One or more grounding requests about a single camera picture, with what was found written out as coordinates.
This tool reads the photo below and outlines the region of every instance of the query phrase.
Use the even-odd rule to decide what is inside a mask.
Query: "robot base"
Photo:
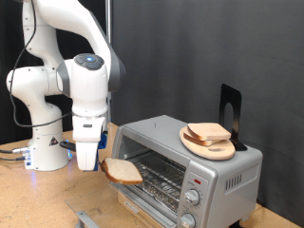
[[[52,171],[65,167],[68,163],[68,152],[59,145],[64,140],[62,131],[46,136],[33,134],[28,142],[30,160],[25,160],[26,169]]]

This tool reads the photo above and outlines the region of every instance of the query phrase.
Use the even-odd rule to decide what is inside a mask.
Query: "toaster oven rack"
[[[129,161],[142,174],[142,184],[135,187],[176,215],[185,167],[152,150]]]

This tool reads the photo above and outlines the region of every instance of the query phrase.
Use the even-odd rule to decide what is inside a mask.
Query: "toaster oven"
[[[261,152],[248,146],[230,160],[206,160],[181,143],[185,126],[160,116],[119,127],[112,158],[133,162],[143,182],[112,184],[163,227],[226,228],[246,220],[256,207]]]

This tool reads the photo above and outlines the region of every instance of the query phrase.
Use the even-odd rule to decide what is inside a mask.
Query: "bread slice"
[[[189,123],[188,130],[200,141],[229,140],[231,133],[218,123]]]
[[[130,161],[105,158],[101,168],[110,181],[121,184],[140,184],[143,182],[140,171]]]
[[[195,136],[192,135],[192,133],[189,131],[188,127],[184,127],[182,129],[183,131],[183,137],[192,142],[192,143],[195,143],[195,144],[199,144],[199,145],[204,145],[204,146],[208,146],[208,145],[212,145],[214,143],[218,143],[220,142],[220,140],[213,140],[213,141],[201,141],[201,140],[198,140],[195,138]]]

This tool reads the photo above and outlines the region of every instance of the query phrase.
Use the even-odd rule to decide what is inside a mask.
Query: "black stand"
[[[241,225],[239,225],[239,221],[233,223],[231,226],[229,226],[229,228],[244,228]]]
[[[236,151],[245,151],[247,150],[247,147],[238,140],[241,94],[236,89],[231,88],[226,84],[223,84],[221,86],[218,117],[218,123],[222,126],[224,126],[225,107],[228,103],[231,104],[234,110],[234,123],[232,128],[231,142],[234,144]]]

